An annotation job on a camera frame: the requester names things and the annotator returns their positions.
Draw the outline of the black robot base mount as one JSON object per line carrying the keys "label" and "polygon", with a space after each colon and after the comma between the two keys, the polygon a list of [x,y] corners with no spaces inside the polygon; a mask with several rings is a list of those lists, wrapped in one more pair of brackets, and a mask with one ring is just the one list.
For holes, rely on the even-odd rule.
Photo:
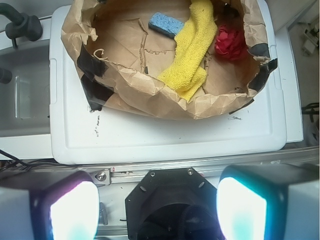
{"label": "black robot base mount", "polygon": [[217,188],[192,167],[150,170],[125,199],[130,240],[223,240]]}

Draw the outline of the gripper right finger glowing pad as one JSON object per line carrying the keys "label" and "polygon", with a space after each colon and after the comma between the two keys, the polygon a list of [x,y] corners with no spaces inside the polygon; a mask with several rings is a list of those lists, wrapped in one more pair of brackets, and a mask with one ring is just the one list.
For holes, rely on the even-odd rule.
{"label": "gripper right finger glowing pad", "polygon": [[318,240],[320,167],[229,165],[218,183],[216,211],[227,240]]}

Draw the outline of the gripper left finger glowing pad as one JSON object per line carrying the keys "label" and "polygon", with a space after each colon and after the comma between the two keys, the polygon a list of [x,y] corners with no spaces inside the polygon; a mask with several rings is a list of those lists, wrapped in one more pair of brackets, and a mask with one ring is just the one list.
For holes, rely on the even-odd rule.
{"label": "gripper left finger glowing pad", "polygon": [[99,212],[98,188],[85,171],[0,174],[2,240],[93,240]]}

